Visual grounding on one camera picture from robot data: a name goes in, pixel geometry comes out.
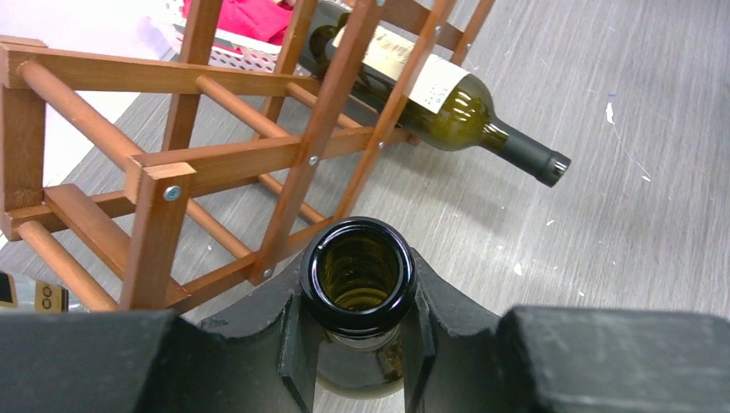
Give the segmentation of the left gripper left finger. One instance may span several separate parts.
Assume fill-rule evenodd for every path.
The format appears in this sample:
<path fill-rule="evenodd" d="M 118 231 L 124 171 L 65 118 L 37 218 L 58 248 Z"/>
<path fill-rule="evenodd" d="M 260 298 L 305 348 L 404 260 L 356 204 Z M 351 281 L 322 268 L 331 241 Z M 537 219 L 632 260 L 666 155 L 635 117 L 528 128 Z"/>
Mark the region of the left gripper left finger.
<path fill-rule="evenodd" d="M 4 412 L 309 412 L 301 261 L 192 324 L 171 311 L 1 317 Z"/>

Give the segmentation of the square clear liquor bottle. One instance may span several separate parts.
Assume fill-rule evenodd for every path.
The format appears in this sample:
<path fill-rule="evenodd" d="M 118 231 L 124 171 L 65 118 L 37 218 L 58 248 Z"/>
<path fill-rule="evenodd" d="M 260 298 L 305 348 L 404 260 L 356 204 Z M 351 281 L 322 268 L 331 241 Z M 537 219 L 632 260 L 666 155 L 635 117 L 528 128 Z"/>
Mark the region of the square clear liquor bottle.
<path fill-rule="evenodd" d="M 1 313 L 83 313 L 86 307 L 61 285 L 1 272 Z"/>

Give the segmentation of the pink cloth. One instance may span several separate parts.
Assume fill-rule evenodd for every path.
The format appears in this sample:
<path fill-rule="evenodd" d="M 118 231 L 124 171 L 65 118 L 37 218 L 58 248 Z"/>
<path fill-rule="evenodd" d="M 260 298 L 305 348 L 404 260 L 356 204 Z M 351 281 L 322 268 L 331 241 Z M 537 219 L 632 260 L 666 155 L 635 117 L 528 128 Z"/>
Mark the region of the pink cloth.
<path fill-rule="evenodd" d="M 216 29 L 282 46 L 293 7 L 285 1 L 222 1 Z"/>

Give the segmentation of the green bottle silver cap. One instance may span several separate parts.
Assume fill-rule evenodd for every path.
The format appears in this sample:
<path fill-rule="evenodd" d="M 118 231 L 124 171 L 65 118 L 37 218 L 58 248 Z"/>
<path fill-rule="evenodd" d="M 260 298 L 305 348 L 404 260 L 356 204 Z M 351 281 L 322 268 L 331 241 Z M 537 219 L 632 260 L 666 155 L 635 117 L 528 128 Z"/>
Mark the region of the green bottle silver cap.
<path fill-rule="evenodd" d="M 414 306 L 417 279 L 410 245 L 381 220 L 340 219 L 312 239 L 299 284 L 302 303 L 322 330 L 320 385 L 356 399 L 402 388 L 400 325 Z"/>

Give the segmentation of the brown wooden wine rack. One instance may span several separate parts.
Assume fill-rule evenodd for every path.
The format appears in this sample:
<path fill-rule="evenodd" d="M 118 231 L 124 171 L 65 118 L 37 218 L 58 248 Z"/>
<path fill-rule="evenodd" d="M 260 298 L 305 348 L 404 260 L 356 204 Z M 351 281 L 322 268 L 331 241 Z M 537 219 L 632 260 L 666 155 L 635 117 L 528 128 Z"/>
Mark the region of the brown wooden wine rack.
<path fill-rule="evenodd" d="M 464 61 L 492 9 L 479 2 L 463 30 L 447 23 L 450 1 L 357 1 L 352 28 L 320 82 L 294 74 L 315 4 L 300 1 L 271 73 L 207 64 L 218 1 L 195 1 L 178 63 L 53 49 L 1 39 L 1 230 L 26 244 L 92 311 L 190 311 L 252 280 L 308 243 L 331 219 L 305 201 L 318 164 L 361 153 L 336 215 L 356 204 L 380 151 L 406 142 L 395 125 L 433 46 Z M 412 60 L 375 126 L 343 113 L 378 19 L 417 35 Z M 82 92 L 171 94 L 161 151 L 140 148 Z M 48 186 L 43 172 L 46 109 L 55 109 L 125 176 L 123 189 L 86 194 Z"/>

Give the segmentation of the green bottle black cap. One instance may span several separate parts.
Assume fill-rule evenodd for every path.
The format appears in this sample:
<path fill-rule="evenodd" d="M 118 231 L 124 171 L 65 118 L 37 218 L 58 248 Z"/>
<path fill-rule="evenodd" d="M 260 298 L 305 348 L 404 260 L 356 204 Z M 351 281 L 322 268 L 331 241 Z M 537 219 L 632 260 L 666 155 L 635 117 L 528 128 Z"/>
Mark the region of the green bottle black cap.
<path fill-rule="evenodd" d="M 349 16 L 350 9 L 340 4 L 317 3 L 299 59 L 315 77 L 325 76 Z M 407 38 L 377 26 L 351 94 L 383 113 L 414 46 Z M 428 56 L 418 74 L 398 124 L 442 151 L 485 149 L 548 187 L 563 177 L 572 162 L 500 120 L 486 85 L 435 54 Z"/>

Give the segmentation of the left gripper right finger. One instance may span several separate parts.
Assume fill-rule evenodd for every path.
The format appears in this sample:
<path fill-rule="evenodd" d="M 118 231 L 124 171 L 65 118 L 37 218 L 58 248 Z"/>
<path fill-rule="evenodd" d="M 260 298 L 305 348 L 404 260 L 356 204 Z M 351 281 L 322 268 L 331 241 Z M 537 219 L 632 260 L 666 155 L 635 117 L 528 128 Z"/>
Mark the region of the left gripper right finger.
<path fill-rule="evenodd" d="M 517 305 L 504 315 L 419 255 L 403 324 L 409 412 L 726 412 L 729 322 L 714 315 Z"/>

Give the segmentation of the white plastic basket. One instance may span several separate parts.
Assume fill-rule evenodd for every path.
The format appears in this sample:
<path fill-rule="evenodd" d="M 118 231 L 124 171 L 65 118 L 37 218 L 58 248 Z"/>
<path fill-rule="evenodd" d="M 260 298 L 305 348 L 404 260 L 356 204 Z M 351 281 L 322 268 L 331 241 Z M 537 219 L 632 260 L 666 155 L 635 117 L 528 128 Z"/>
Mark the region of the white plastic basket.
<path fill-rule="evenodd" d="M 182 50 L 187 18 L 183 16 L 184 1 L 164 1 L 156 19 L 170 48 L 177 54 Z M 271 73 L 275 69 L 281 46 L 254 40 L 217 29 L 208 63 L 247 71 Z"/>

